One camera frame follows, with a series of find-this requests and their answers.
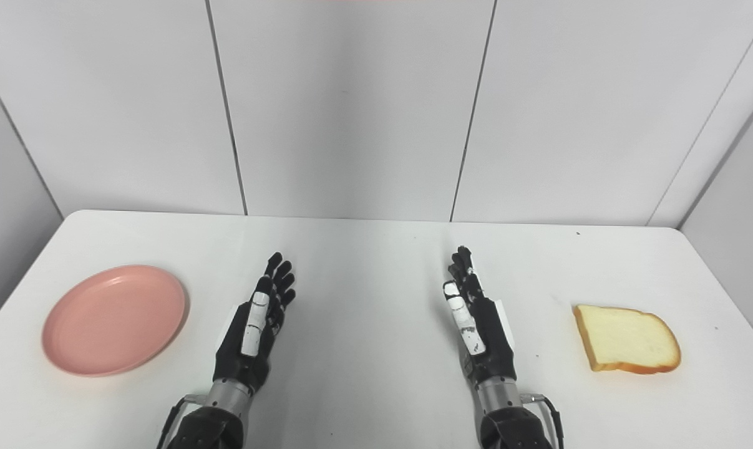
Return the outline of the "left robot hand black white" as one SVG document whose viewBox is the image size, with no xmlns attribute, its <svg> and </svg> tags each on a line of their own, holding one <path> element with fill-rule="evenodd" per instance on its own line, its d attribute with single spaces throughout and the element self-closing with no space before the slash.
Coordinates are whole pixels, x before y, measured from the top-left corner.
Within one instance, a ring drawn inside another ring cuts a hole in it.
<svg viewBox="0 0 753 449">
<path fill-rule="evenodd" d="M 254 395 L 270 372 L 270 354 L 296 298 L 293 264 L 280 252 L 267 262 L 247 301 L 240 304 L 215 355 L 213 380 L 234 380 Z"/>
</svg>

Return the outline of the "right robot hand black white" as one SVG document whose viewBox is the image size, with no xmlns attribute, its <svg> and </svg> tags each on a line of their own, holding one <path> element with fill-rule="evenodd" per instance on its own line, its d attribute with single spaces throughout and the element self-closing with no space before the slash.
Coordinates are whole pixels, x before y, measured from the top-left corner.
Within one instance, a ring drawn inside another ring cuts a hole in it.
<svg viewBox="0 0 753 449">
<path fill-rule="evenodd" d="M 484 293 L 470 248 L 459 246 L 451 259 L 447 270 L 452 278 L 444 283 L 442 292 L 464 342 L 465 377 L 473 384 L 494 377 L 518 380 L 505 319 L 498 304 Z"/>
</svg>

